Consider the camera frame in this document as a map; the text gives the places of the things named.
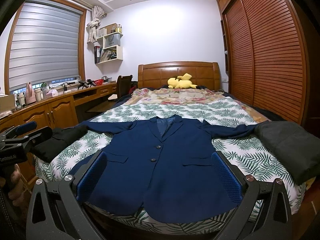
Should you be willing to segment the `left hand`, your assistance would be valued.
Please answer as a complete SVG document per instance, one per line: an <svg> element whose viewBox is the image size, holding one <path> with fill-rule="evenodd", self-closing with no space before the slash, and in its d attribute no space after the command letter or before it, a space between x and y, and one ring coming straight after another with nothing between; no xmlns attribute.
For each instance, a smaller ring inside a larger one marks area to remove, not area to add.
<svg viewBox="0 0 320 240"><path fill-rule="evenodd" d="M15 169L11 174L11 182L13 184L12 190L8 193L8 197L12 200L12 204L16 207L22 206L24 201L23 181L21 180L22 174L20 168L15 164Z"/></svg>

